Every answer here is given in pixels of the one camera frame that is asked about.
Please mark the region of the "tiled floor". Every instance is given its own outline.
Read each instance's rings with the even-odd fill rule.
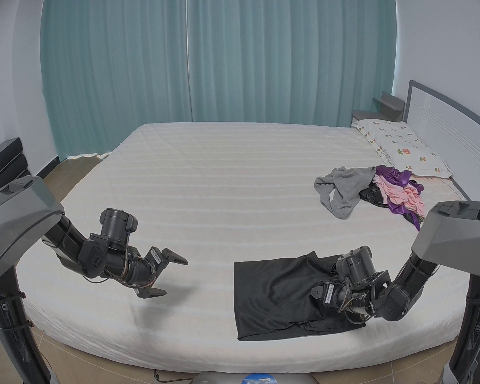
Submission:
[[[60,201],[90,170],[101,161],[98,157],[66,160],[47,177],[45,183]],[[53,340],[42,330],[33,328],[42,354],[48,359],[62,384],[154,384],[153,370],[119,364],[90,355]],[[344,371],[316,372],[320,384],[425,384],[436,383],[443,366],[453,353],[455,341],[428,349],[402,359],[373,367]],[[192,373],[157,371],[162,381],[185,379]],[[22,381],[0,347],[0,383],[21,384]]]

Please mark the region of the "curtain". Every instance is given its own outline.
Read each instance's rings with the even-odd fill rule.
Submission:
[[[40,57],[59,158],[191,121],[185,1],[45,0]]]
[[[349,126],[391,92],[395,0],[187,0],[194,121]]]

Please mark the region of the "pillowcase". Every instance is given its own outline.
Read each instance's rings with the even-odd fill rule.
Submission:
[[[352,124],[376,149],[383,162],[417,176],[449,178],[447,164],[402,121],[365,119]]]

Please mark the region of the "mattress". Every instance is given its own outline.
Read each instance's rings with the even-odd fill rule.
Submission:
[[[65,269],[41,242],[17,272],[25,309],[54,339],[121,363],[180,372],[314,372],[390,361],[455,338],[468,275],[441,267],[398,322],[325,336],[238,341],[233,263],[319,257],[370,246],[378,271],[396,276],[417,231],[402,216],[360,201],[337,219],[313,188],[339,166],[381,163],[352,128],[269,123],[147,124],[135,130],[64,199],[67,216],[88,236],[106,207],[139,225],[130,244],[141,254],[168,247],[190,265],[170,264],[139,299],[114,281],[94,285]],[[448,180],[418,178],[430,209],[460,197]]]

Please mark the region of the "black pants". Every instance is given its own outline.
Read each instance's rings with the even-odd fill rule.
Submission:
[[[296,259],[234,264],[234,306],[238,340],[278,340],[357,329],[336,308],[319,306],[312,288],[340,281],[340,255],[319,259],[315,252]],[[349,314],[352,320],[360,317]]]

